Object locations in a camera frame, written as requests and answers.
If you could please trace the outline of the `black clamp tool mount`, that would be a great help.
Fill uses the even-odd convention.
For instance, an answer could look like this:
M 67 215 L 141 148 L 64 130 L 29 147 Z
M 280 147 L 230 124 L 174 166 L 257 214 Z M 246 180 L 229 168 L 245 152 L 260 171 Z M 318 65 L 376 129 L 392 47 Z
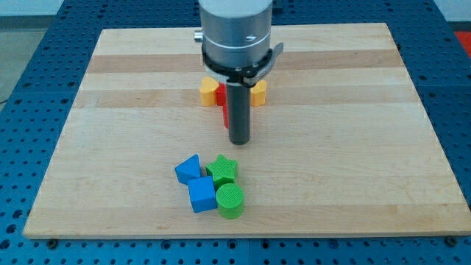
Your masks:
M 208 74 L 221 83 L 235 83 L 251 88 L 260 82 L 275 66 L 277 57 L 283 52 L 284 43 L 278 43 L 256 63 L 245 67 L 229 67 L 215 63 L 202 48 L 202 62 Z

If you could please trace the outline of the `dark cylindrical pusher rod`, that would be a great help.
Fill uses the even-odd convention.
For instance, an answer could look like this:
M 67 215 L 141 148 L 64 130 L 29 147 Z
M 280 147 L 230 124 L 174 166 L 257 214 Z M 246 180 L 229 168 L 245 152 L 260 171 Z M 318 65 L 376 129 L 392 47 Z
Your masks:
M 227 120 L 229 139 L 235 145 L 244 145 L 250 139 L 250 89 L 236 83 L 227 83 Z

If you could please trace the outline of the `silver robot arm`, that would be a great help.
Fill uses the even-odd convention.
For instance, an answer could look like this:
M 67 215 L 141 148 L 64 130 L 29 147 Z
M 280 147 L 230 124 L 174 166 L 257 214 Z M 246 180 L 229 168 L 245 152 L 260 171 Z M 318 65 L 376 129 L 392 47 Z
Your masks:
M 207 72 L 226 86 L 228 134 L 232 144 L 250 140 L 250 90 L 273 69 L 284 43 L 271 47 L 271 0 L 199 0 Z

